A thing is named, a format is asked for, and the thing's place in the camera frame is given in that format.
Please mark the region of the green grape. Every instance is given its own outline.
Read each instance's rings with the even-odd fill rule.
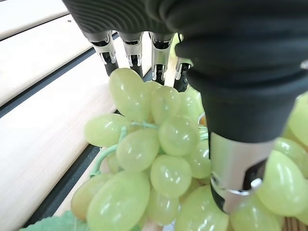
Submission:
[[[201,93],[195,90],[192,86],[189,86],[185,92],[189,94],[192,98],[196,99],[198,103],[198,114],[199,116],[202,115],[204,113],[204,108],[202,105]]]
[[[274,150],[279,151],[296,163],[305,178],[308,178],[308,153],[298,143],[278,138],[275,142]]]
[[[129,128],[129,121],[118,114],[106,114],[90,119],[84,128],[88,143],[98,147],[117,144],[123,126]]]
[[[150,95],[140,76],[129,68],[114,70],[109,89],[119,112],[129,120],[145,121],[150,111]]]
[[[151,167],[151,182],[160,194],[176,198],[184,194],[192,180],[189,164],[180,157],[158,156]]]
[[[170,224],[175,219],[178,210],[178,198],[168,198],[156,192],[155,189],[151,189],[147,214],[152,221],[160,226]]]
[[[236,231],[281,231],[278,217],[270,212],[256,195],[240,204],[230,215],[230,221]]]
[[[160,88],[162,85],[159,84],[159,83],[157,83],[157,82],[155,82],[155,81],[147,81],[147,82],[144,83],[144,86],[145,86],[146,89],[148,90],[149,95],[150,95],[150,97],[151,97],[152,94],[153,94],[153,92],[154,92],[156,89]],[[149,112],[148,121],[149,121],[150,123],[153,123],[153,122],[154,122],[154,118],[153,118],[153,115],[152,115],[152,111],[151,111],[151,110],[150,110],[150,112]]]
[[[201,141],[197,148],[184,158],[192,169],[192,177],[197,179],[207,178],[211,174],[211,161],[208,158],[208,141]]]
[[[197,181],[195,178],[192,178],[192,181],[191,181],[191,184],[188,190],[179,198],[180,203],[183,204],[186,198],[199,187],[200,187],[199,181]]]
[[[210,186],[192,192],[181,206],[175,231],[226,231],[229,216],[217,207]]]
[[[301,213],[296,215],[296,218],[303,222],[305,225],[308,225],[308,205],[306,205],[306,208],[301,211]]]
[[[179,115],[169,117],[162,123],[158,137],[162,149],[174,156],[186,155],[195,150],[200,141],[197,123]]]
[[[308,100],[306,103],[298,102],[296,104],[290,115],[288,126],[300,143],[304,145],[304,148],[308,150]]]
[[[143,171],[154,161],[159,150],[158,131],[140,129],[128,134],[116,150],[120,166],[127,171]]]
[[[106,160],[107,160],[107,165],[111,172],[117,173],[121,169],[119,161],[116,157],[116,152],[109,154],[106,157]]]
[[[172,87],[162,86],[152,93],[151,111],[156,124],[175,115],[180,109],[180,95]]]
[[[142,218],[149,196],[150,184],[143,173],[117,173],[90,203],[87,213],[90,230],[131,230]]]
[[[260,201],[273,213],[294,216],[308,204],[307,184],[296,164],[274,150],[269,156],[262,186],[257,190]]]
[[[91,200],[111,176],[112,174],[100,174],[80,186],[71,201],[71,210],[75,217],[86,220]]]
[[[189,95],[187,92],[180,92],[179,95],[181,101],[179,115],[185,115],[193,121],[197,122],[200,116],[197,100],[191,95]]]

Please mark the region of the silver metal joint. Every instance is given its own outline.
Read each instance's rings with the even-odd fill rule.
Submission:
[[[161,80],[165,80],[165,65],[155,65],[154,71],[152,72],[152,80],[156,81],[158,76],[160,76]]]
[[[122,38],[126,57],[130,66],[141,66],[142,35],[143,33],[140,33],[140,37],[133,41],[124,40],[124,38]]]
[[[181,79],[181,75],[182,75],[182,72],[183,71],[187,71],[187,70],[184,70],[183,69],[183,64],[187,64],[188,65],[188,68],[191,68],[191,63],[190,61],[188,61],[188,59],[185,59],[185,58],[178,58],[178,61],[177,61],[177,65],[175,67],[175,70],[176,70],[176,73],[175,73],[175,80],[180,80]]]
[[[165,72],[167,71],[168,67],[168,60],[170,54],[171,43],[173,40],[173,35],[166,40],[158,40],[159,35],[156,36],[155,33],[150,32],[151,41],[152,41],[152,70],[153,72],[153,80],[156,80],[157,72],[157,65],[163,66],[163,73],[162,78],[165,80]]]
[[[101,42],[92,42],[93,48],[98,56],[100,56],[104,64],[110,62],[114,64],[116,62],[116,52],[111,33],[112,31],[109,31],[107,37]]]
[[[211,132],[211,186],[216,204],[230,214],[262,185],[264,167],[275,140],[243,143]]]

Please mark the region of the grape leaf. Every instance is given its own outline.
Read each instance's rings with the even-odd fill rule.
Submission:
[[[89,231],[86,222],[83,222],[66,211],[61,217],[49,217],[29,225],[19,231]]]

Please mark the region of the grape stem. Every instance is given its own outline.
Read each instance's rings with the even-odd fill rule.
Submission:
[[[155,125],[155,124],[149,124],[149,123],[147,123],[147,122],[142,122],[142,123],[138,123],[138,122],[136,122],[136,121],[134,121],[134,122],[132,122],[130,125],[132,125],[132,126],[142,126],[142,127],[144,127],[144,128],[154,128],[154,129],[158,129],[158,126],[157,125]]]
[[[100,166],[101,166],[101,163],[103,162],[103,160],[112,152],[114,152],[118,147],[118,144],[114,144],[112,146],[110,146],[109,148],[106,148],[106,149],[101,149],[100,150],[100,153],[99,153],[99,157],[94,165],[94,168],[90,174],[90,178],[91,177],[94,177],[96,175],[99,175],[101,173],[100,171]]]
[[[94,165],[94,168],[90,174],[90,178],[91,177],[94,177],[96,175],[99,175],[101,174],[101,171],[100,171],[100,166],[103,162],[103,160],[112,152],[116,151],[119,143],[124,139],[124,137],[126,137],[127,135],[127,127],[126,126],[123,126],[121,127],[121,134],[120,134],[120,138],[119,138],[119,142],[117,144],[114,144],[106,149],[102,149],[100,148],[100,152],[98,153],[98,155],[100,155]]]
[[[207,127],[199,126],[200,140],[208,140],[208,129]]]

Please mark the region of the grape bunch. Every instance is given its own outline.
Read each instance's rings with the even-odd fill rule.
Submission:
[[[204,114],[200,94],[191,87],[178,93],[144,83],[127,68],[111,74],[109,88],[122,115],[86,123],[86,140],[102,149],[92,177],[71,201],[73,214],[91,231],[140,230],[148,218],[159,226],[175,221],[175,231],[226,231],[229,225],[234,231],[281,231],[284,216],[308,224],[308,155],[301,146],[307,130],[298,132],[292,119],[290,130],[301,143],[278,138],[263,185],[226,215],[209,186],[208,133],[198,124]],[[104,159],[110,173],[100,171]]]

